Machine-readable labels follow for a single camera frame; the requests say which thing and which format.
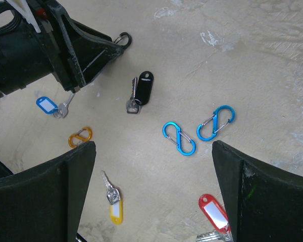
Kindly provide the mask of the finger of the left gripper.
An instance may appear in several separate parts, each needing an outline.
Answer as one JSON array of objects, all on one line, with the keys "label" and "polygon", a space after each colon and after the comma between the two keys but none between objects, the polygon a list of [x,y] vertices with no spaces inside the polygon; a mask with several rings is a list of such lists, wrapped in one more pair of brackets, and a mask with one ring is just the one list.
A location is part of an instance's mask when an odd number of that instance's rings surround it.
[{"label": "finger of the left gripper", "polygon": [[53,75],[65,91],[76,92],[87,86],[124,53],[123,45],[70,18],[57,1],[49,1],[49,21],[62,63]]}]

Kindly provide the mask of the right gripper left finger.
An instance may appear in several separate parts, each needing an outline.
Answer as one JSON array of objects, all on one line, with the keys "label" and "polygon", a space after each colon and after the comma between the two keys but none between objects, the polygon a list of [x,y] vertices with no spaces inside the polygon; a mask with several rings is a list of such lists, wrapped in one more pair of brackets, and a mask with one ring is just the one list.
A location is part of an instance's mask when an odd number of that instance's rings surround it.
[{"label": "right gripper left finger", "polygon": [[84,241],[78,227],[95,157],[88,141],[16,174],[0,162],[0,241]]}]

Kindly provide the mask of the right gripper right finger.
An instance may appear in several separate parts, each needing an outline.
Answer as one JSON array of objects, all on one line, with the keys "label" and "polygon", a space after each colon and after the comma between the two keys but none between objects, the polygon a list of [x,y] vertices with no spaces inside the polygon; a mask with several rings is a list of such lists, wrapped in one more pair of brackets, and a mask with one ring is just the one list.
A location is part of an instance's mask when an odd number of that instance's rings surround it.
[{"label": "right gripper right finger", "polygon": [[303,241],[303,176],[222,141],[212,157],[234,241]]}]

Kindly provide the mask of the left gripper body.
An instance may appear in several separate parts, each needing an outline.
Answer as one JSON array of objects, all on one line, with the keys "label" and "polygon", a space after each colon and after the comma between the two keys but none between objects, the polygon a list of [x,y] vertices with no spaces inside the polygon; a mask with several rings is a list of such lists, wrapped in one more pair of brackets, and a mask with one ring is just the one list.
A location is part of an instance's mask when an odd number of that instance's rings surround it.
[{"label": "left gripper body", "polygon": [[66,86],[66,68],[58,45],[62,34],[53,16],[58,1],[28,1],[26,5],[39,22],[37,33],[7,1],[0,1],[0,15],[11,12],[13,19],[0,27],[0,99],[53,74]]}]

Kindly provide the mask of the yellow tag key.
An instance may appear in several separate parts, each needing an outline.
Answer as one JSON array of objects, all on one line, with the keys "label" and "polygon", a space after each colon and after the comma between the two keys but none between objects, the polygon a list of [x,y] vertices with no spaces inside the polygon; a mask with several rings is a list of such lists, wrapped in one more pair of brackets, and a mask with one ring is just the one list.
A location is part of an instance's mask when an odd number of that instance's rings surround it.
[{"label": "yellow tag key", "polygon": [[106,173],[101,171],[101,175],[106,185],[106,198],[110,205],[110,219],[115,225],[119,225],[123,222],[123,200],[119,190],[109,182]]}]

